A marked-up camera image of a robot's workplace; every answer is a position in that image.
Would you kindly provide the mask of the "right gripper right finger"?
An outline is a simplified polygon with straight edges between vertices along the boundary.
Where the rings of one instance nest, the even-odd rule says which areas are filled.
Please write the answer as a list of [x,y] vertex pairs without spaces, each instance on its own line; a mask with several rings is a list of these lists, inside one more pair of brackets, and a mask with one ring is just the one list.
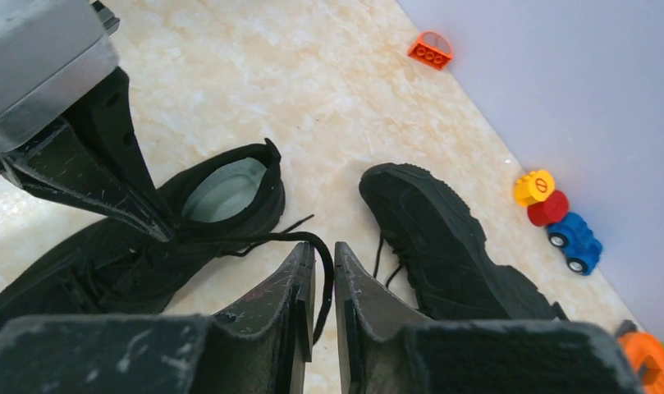
[[344,393],[640,393],[616,341],[581,322],[435,321],[335,245]]

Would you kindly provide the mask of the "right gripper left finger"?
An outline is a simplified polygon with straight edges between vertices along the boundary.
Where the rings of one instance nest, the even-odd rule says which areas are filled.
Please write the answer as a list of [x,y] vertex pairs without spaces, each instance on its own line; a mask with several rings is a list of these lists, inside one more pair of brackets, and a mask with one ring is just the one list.
[[0,393],[300,393],[315,253],[206,315],[36,315],[0,331]]

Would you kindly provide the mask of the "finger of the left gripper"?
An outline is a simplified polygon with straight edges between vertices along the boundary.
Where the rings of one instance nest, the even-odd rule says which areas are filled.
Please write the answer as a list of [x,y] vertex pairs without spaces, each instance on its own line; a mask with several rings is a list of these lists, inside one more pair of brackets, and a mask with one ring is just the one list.
[[27,193],[174,237],[135,137],[129,76],[116,68],[31,141],[0,154],[0,175]]

